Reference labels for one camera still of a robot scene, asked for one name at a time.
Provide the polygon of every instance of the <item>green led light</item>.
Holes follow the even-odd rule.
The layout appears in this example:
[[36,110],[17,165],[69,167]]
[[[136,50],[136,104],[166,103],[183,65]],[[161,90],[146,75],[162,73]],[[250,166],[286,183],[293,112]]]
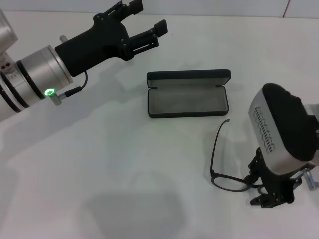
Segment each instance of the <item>green led light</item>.
[[49,88],[49,89],[45,90],[44,94],[46,96],[50,96],[50,95],[54,94],[54,92],[55,92],[55,90],[53,88]]

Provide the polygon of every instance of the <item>white table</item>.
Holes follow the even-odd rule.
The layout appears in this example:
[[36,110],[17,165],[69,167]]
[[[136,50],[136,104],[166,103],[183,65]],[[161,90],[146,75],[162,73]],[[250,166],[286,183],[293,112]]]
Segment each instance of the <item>white table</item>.
[[[7,16],[18,60],[89,29],[93,14]],[[293,204],[261,209],[249,205],[256,192],[222,191],[208,172],[230,118],[214,168],[248,174],[258,145],[247,110],[265,83],[319,102],[319,20],[137,15],[124,24],[134,35],[163,18],[158,48],[107,60],[62,105],[43,100],[0,124],[1,239],[318,238],[319,191],[303,183]],[[232,71],[227,116],[148,117],[147,72],[198,69]]]

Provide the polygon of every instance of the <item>white wall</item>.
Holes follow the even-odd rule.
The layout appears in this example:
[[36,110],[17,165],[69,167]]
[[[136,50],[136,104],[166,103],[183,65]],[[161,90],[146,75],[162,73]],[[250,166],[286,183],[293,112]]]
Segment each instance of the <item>white wall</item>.
[[319,0],[291,0],[286,17],[319,18]]
[[[102,12],[117,0],[0,0],[3,10]],[[143,0],[144,14],[281,17],[288,0]]]

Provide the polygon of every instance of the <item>black eyeglass frame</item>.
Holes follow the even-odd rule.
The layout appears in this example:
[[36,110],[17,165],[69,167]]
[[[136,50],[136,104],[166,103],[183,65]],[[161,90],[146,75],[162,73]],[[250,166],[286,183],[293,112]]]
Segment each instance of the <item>black eyeglass frame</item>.
[[[216,140],[215,140],[215,143],[214,143],[214,149],[213,149],[213,153],[212,153],[212,156],[211,156],[211,163],[210,163],[210,176],[211,176],[211,182],[214,186],[216,186],[217,188],[220,188],[220,189],[223,189],[223,190],[226,190],[226,191],[230,191],[230,192],[245,192],[247,191],[248,189],[250,188],[259,188],[261,187],[262,185],[255,185],[255,184],[252,184],[252,183],[249,183],[247,181],[245,181],[244,179],[240,179],[240,178],[236,178],[236,177],[232,177],[232,176],[228,176],[228,175],[225,175],[225,174],[221,174],[221,173],[215,173],[215,171],[213,170],[213,161],[214,161],[214,155],[215,155],[215,148],[216,148],[216,144],[217,144],[217,139],[218,139],[218,136],[219,136],[219,132],[222,128],[222,126],[225,124],[225,123],[228,123],[230,122],[230,119],[227,119],[225,120],[221,126],[219,127],[219,130],[217,132],[217,135],[216,135]],[[227,188],[223,188],[221,186],[219,186],[218,184],[215,183],[215,179],[216,178],[228,178],[228,179],[231,179],[231,180],[235,180],[237,182],[240,182],[240,183],[243,183],[246,185],[246,187],[242,188],[242,189],[239,189],[239,190],[232,190],[232,189],[227,189]]]

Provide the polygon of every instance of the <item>eyeglasses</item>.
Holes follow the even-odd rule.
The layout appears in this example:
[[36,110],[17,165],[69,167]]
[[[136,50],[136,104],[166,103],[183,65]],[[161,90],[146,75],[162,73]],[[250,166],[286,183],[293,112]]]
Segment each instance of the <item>eyeglasses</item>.
[[250,188],[261,188],[263,185],[255,185],[252,183],[249,183],[245,179],[240,179],[232,176],[228,176],[225,174],[221,173],[215,173],[213,170],[213,162],[214,162],[214,154],[215,154],[215,148],[216,148],[216,143],[218,139],[219,132],[222,128],[222,126],[225,123],[230,122],[230,119],[225,120],[221,126],[219,127],[219,130],[217,132],[215,144],[214,144],[214,149],[213,149],[213,154],[211,156],[211,163],[210,163],[210,176],[211,176],[211,182],[214,184],[216,187],[221,188],[226,191],[231,191],[231,192],[244,192],[247,191]]

